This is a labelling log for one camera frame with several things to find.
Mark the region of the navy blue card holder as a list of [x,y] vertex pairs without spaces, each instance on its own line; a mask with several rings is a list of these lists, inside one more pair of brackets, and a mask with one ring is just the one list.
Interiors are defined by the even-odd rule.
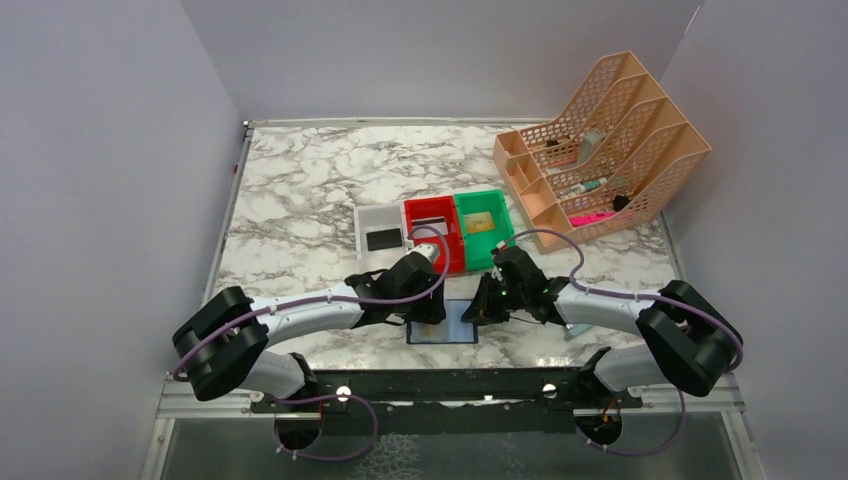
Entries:
[[408,345],[477,344],[477,326],[462,321],[462,314],[471,305],[470,300],[451,299],[444,303],[446,318],[438,324],[409,323]]

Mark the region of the red plastic bin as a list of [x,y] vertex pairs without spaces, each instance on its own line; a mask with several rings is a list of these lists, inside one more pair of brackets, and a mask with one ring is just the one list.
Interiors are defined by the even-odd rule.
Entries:
[[433,243],[440,247],[439,236],[447,242],[450,261],[441,253],[435,263],[435,269],[441,272],[448,265],[450,274],[465,270],[465,248],[456,202],[452,195],[422,197],[403,202],[406,226],[412,234],[414,245]]

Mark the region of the green plastic bin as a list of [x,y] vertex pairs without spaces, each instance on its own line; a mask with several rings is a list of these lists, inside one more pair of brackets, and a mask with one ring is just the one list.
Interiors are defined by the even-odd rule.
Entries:
[[464,243],[465,269],[491,269],[491,251],[515,233],[503,191],[457,193],[454,200]]

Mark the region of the white plastic bin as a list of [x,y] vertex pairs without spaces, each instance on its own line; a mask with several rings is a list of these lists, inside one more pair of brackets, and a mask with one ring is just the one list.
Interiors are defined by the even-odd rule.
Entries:
[[361,271],[390,268],[406,253],[406,220],[401,202],[354,208],[356,255]]

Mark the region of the peach desk organizer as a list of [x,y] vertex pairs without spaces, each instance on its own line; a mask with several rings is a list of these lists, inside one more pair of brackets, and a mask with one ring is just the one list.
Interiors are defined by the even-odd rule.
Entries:
[[[604,142],[577,165],[591,129]],[[630,51],[600,58],[561,114],[546,123],[497,135],[493,161],[538,250],[566,248],[652,222],[684,186],[711,147],[659,82]],[[606,177],[598,189],[560,200],[572,185]],[[610,219],[574,228],[569,217],[613,211]]]

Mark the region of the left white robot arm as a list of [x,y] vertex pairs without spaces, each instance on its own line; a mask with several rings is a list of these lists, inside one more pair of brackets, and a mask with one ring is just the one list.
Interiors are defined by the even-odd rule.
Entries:
[[252,299],[239,286],[227,287],[173,334],[179,360],[171,376],[189,383],[199,401],[238,388],[285,400],[310,396],[316,381],[303,356],[270,347],[323,331],[440,322],[445,277],[435,270],[438,254],[436,245],[422,244],[388,269],[281,299]]

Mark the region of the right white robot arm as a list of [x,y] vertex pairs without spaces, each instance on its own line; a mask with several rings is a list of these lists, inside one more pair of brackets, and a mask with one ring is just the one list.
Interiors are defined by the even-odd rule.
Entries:
[[641,338],[632,347],[604,347],[582,367],[583,387],[594,394],[671,384],[705,397],[741,362],[738,332],[685,282],[672,281],[658,291],[580,286],[571,278],[546,276],[516,246],[495,252],[493,261],[462,321],[499,324],[523,311],[542,324],[596,326]]

